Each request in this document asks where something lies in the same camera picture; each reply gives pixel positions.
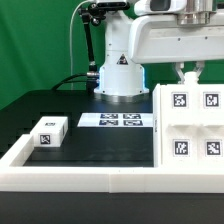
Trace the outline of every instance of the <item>black tabletop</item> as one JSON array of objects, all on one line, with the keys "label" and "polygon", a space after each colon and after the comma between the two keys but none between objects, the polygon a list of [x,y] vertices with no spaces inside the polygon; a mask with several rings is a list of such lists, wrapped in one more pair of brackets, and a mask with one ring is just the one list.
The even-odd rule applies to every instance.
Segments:
[{"label": "black tabletop", "polygon": [[[84,112],[151,113],[152,101],[112,104],[82,91],[32,91],[0,111],[0,152],[42,116],[68,116],[62,148],[36,148],[26,166],[153,166],[152,128],[77,128]],[[0,192],[0,223],[214,224],[223,194]]]},{"label": "black tabletop", "polygon": [[82,113],[152,113],[152,102],[109,103],[83,91],[29,92],[0,112],[0,150],[5,153],[42,116],[67,116],[62,146],[35,148],[25,166],[153,166],[152,128],[80,128]]}]

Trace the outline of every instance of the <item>white cube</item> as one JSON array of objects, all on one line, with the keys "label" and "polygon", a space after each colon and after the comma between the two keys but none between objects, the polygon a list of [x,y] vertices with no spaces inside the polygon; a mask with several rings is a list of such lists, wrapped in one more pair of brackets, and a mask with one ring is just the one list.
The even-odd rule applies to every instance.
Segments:
[{"label": "white cube", "polygon": [[67,131],[67,117],[42,117],[30,134],[34,147],[60,147]]}]

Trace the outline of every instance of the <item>white box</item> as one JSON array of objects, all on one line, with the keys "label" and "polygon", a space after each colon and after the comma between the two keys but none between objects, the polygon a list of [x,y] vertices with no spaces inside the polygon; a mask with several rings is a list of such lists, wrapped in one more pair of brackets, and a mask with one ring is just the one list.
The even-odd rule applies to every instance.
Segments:
[{"label": "white box", "polygon": [[155,165],[224,168],[224,85],[157,85],[153,95]]},{"label": "white box", "polygon": [[42,117],[30,134],[34,147],[60,147],[67,130],[67,117]]}]

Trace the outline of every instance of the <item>white frame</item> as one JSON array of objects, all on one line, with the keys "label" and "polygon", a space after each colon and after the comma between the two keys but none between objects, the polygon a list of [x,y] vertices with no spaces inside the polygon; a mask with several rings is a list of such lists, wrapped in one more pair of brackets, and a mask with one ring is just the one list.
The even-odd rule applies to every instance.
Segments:
[{"label": "white frame", "polygon": [[224,169],[23,167],[34,149],[22,135],[0,160],[0,191],[224,193]]}]

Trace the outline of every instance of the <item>black cable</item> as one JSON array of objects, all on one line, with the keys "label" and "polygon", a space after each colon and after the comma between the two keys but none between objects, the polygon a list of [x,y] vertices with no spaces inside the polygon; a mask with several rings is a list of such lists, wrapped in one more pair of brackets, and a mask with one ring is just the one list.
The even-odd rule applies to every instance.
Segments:
[{"label": "black cable", "polygon": [[89,58],[89,71],[96,72],[97,66],[96,66],[96,62],[94,59],[92,37],[91,37],[90,26],[89,26],[90,14],[89,14],[88,9],[80,8],[79,15],[82,18],[85,35],[86,35],[87,52],[88,52],[88,58]]},{"label": "black cable", "polygon": [[66,81],[66,82],[61,82],[60,83],[60,85],[58,84],[57,85],[57,88],[56,88],[56,86],[54,86],[55,88],[53,89],[51,89],[51,90],[57,90],[61,85],[63,85],[63,84],[67,84],[67,83],[77,83],[77,82],[83,82],[83,83],[86,83],[86,81],[81,81],[81,80],[79,80],[79,81]]},{"label": "black cable", "polygon": [[87,77],[86,74],[84,73],[80,73],[80,74],[76,74],[76,75],[71,75],[65,79],[63,79],[61,82],[59,82],[58,84],[56,84],[55,86],[53,86],[51,88],[51,90],[57,90],[61,85],[63,85],[64,83],[66,83],[67,81],[71,80],[71,79],[74,79],[74,78],[78,78],[78,77]]}]

